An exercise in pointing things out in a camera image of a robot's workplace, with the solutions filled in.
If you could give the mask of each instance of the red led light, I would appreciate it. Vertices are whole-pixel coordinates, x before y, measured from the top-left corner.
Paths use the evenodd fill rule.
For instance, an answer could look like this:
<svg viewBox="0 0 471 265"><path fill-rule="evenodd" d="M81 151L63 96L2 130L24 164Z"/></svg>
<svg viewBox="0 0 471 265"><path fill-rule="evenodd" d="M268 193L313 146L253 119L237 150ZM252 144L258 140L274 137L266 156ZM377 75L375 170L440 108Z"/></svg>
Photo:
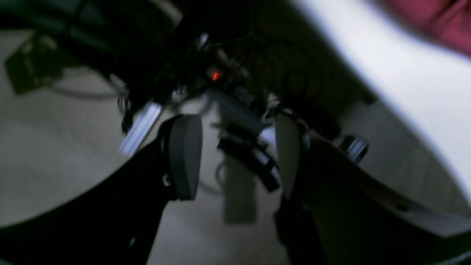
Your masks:
<svg viewBox="0 0 471 265"><path fill-rule="evenodd" d="M219 79L220 76L221 74L218 71L215 71L214 73L212 73L212 80L216 81Z"/></svg>

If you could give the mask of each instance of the cable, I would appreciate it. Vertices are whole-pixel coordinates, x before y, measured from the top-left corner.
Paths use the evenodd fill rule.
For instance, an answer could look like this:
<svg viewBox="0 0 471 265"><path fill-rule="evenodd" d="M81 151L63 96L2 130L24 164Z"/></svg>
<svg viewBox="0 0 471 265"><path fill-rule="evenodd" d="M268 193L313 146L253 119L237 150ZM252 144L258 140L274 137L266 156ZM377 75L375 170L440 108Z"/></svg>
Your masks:
<svg viewBox="0 0 471 265"><path fill-rule="evenodd" d="M307 73L303 72L303 71L300 71L300 70L291 70L291 71L288 71L284 77L283 77L283 88L284 88L284 94L287 93L286 89L289 89L289 81L290 81L290 77L294 74L298 74L298 75L301 75L301 77L304 79L304 84L302 85L302 90L301 90L301 94L304 95L305 97L307 96L307 93L308 93L308 87L309 87L309 76Z"/></svg>
<svg viewBox="0 0 471 265"><path fill-rule="evenodd" d="M72 25L73 25L74 23L76 23L77 20L79 19L80 13L82 12L82 10L83 10L83 8L85 7L85 5L87 4L87 1L88 1L88 0L81 0L81 1L79 2L79 5L77 6L77 8L75 9L75 11L73 12L71 19L69 20L69 22L68 22L67 25L65 26L64 31L63 31L63 35L64 35L64 38L65 38L66 40L70 39L70 30L71 30L71 28L72 28Z"/></svg>

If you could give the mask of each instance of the red cloth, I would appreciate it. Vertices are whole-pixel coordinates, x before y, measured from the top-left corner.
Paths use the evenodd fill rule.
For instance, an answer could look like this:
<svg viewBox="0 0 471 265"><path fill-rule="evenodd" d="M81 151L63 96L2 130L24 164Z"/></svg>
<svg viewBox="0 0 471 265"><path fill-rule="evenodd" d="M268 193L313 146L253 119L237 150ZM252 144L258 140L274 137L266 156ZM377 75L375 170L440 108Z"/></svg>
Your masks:
<svg viewBox="0 0 471 265"><path fill-rule="evenodd" d="M471 56L471 0L385 0L408 23Z"/></svg>

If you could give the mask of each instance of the black device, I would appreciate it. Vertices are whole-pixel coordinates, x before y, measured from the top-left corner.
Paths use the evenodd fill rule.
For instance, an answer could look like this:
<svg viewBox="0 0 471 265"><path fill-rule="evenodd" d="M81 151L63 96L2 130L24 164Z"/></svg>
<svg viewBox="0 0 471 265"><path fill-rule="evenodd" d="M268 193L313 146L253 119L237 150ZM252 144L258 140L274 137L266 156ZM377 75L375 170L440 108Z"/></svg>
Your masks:
<svg viewBox="0 0 471 265"><path fill-rule="evenodd" d="M145 265L171 200L196 197L201 118L165 121L156 139L78 198L0 229L0 257L16 265Z"/></svg>

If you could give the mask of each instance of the floor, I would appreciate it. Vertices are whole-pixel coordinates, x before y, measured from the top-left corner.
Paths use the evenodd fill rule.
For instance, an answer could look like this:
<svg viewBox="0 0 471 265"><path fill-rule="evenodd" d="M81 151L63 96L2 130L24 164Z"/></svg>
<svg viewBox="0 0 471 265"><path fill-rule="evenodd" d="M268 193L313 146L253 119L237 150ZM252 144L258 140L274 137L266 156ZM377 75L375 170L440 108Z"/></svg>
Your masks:
<svg viewBox="0 0 471 265"><path fill-rule="evenodd" d="M1 32L0 61L32 35ZM73 199L127 160L118 153L124 136L114 91L90 69L65 69L53 85L22 95L3 63L0 76L0 226ZM223 120L216 104L201 97L179 112L203 117L200 187L195 201L166 207L148 264L287 264L273 222L280 193L268 194L216 150ZM168 109L160 120L175 113Z"/></svg>
<svg viewBox="0 0 471 265"><path fill-rule="evenodd" d="M1 32L0 61L28 52L24 44L33 34ZM124 136L113 89L92 70L71 65L51 85L30 91L16 89L0 66L0 226L73 199L127 159L118 153ZM216 150L224 122L217 104L202 96L167 109L160 120L177 112L203 118L201 181L195 201L167 206L148 264L288 264L273 223L280 194L267 194L252 173ZM470 214L426 146L381 101L354 102L344 113L343 133L370 143L360 163L367 172L433 209Z"/></svg>

